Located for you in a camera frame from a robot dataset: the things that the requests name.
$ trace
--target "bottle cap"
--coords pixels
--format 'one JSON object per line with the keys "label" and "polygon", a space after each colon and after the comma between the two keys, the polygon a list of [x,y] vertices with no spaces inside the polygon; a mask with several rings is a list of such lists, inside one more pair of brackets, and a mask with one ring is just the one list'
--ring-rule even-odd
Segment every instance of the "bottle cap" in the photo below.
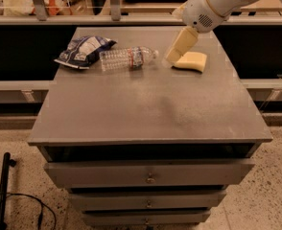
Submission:
{"label": "bottle cap", "polygon": [[159,57],[159,51],[154,50],[153,51],[153,58],[158,58]]}

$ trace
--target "clear bottle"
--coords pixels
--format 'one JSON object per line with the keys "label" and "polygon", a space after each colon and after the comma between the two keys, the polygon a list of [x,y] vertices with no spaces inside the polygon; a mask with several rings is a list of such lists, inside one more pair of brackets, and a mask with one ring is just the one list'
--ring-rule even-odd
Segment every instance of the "clear bottle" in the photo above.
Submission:
{"label": "clear bottle", "polygon": [[158,51],[144,46],[102,51],[100,53],[103,71],[139,69],[143,64],[148,64],[157,57]]}

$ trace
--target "black pole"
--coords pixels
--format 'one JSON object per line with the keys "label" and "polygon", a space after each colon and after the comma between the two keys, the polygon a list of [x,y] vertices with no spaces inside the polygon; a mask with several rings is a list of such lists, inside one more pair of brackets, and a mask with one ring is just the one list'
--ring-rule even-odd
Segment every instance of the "black pole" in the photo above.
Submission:
{"label": "black pole", "polygon": [[4,222],[4,216],[5,216],[5,208],[6,208],[9,165],[10,165],[10,154],[6,152],[4,154],[3,168],[1,171],[1,179],[0,179],[0,230],[5,230],[7,227],[6,223]]}

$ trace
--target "black cable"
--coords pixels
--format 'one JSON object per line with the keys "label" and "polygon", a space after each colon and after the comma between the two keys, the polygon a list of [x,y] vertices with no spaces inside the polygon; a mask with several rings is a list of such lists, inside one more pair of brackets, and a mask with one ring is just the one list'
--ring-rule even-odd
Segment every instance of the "black cable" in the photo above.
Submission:
{"label": "black cable", "polygon": [[30,197],[30,198],[36,200],[36,201],[40,204],[41,210],[40,210],[40,214],[39,214],[38,219],[37,219],[37,229],[38,229],[38,230],[40,230],[41,223],[42,223],[42,221],[43,221],[43,208],[46,207],[46,208],[53,214],[53,217],[54,217],[54,226],[53,226],[52,229],[53,229],[53,230],[56,229],[56,225],[57,225],[56,214],[55,214],[55,212],[54,212],[48,205],[46,205],[45,203],[43,203],[43,202],[41,201],[41,199],[39,199],[39,198],[37,198],[37,197],[35,197],[35,196],[33,196],[33,195],[12,194],[12,193],[7,193],[6,198],[8,198],[8,197],[10,197],[10,196],[27,196],[27,197]]}

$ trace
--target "floor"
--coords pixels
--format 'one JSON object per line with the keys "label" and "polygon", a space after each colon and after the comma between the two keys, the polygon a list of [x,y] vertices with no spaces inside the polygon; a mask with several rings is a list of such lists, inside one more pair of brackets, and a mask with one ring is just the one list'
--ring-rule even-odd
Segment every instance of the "floor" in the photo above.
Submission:
{"label": "floor", "polygon": [[[37,196],[57,215],[56,229],[145,230],[137,227],[86,227],[68,202],[68,193],[54,186],[43,170],[44,158],[27,138],[30,124],[0,122],[0,173],[3,154],[10,152],[17,164],[10,168],[9,192]],[[256,166],[240,185],[230,186],[219,207],[206,223],[160,225],[156,230],[282,230],[282,126],[270,127],[273,141],[253,155]],[[5,222],[8,230],[37,229],[40,204],[25,196],[8,198]],[[53,216],[44,210],[41,230],[53,229]]]}

